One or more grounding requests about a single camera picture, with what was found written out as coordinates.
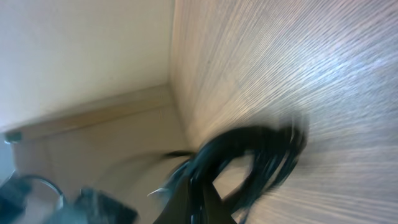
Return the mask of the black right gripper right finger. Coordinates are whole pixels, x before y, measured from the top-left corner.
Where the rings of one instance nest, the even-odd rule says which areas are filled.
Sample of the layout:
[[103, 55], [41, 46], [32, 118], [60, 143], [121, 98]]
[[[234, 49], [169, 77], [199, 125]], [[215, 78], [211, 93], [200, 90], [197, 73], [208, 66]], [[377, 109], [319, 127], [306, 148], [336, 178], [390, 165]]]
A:
[[202, 223], [236, 224], [229, 211], [223, 205], [221, 197], [211, 182], [202, 183], [203, 208]]

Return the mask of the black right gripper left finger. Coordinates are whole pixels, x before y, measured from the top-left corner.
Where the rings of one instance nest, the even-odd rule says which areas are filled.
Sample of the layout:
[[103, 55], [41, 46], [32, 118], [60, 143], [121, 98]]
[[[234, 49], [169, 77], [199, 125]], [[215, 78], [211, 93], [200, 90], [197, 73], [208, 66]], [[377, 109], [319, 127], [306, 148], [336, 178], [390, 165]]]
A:
[[176, 191], [167, 202], [165, 208], [155, 220], [154, 224], [189, 224], [191, 223], [190, 179], [184, 177], [179, 181]]

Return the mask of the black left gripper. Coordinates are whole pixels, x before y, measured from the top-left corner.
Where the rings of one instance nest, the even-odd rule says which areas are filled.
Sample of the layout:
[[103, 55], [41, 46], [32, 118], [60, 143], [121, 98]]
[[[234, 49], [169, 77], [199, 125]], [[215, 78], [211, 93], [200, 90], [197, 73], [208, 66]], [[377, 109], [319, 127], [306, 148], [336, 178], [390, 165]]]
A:
[[138, 212], [93, 188], [83, 188], [73, 203], [51, 214], [45, 224], [133, 224]]

